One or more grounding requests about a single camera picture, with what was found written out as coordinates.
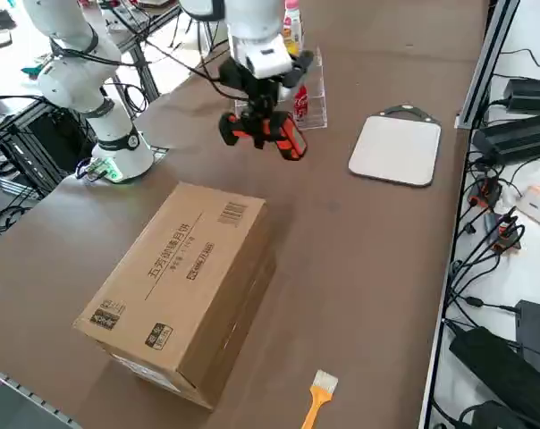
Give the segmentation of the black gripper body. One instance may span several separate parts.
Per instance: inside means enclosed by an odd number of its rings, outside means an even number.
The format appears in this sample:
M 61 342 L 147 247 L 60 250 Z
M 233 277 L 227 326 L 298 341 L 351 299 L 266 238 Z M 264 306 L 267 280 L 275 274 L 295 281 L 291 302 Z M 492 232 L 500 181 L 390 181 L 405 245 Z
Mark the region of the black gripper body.
M 219 82 L 223 86 L 244 93 L 248 101 L 262 98 L 283 101 L 298 92 L 314 58 L 312 51 L 304 50 L 298 56 L 291 56 L 293 66 L 291 71 L 260 79 L 232 58 L 228 58 L 219 66 Z

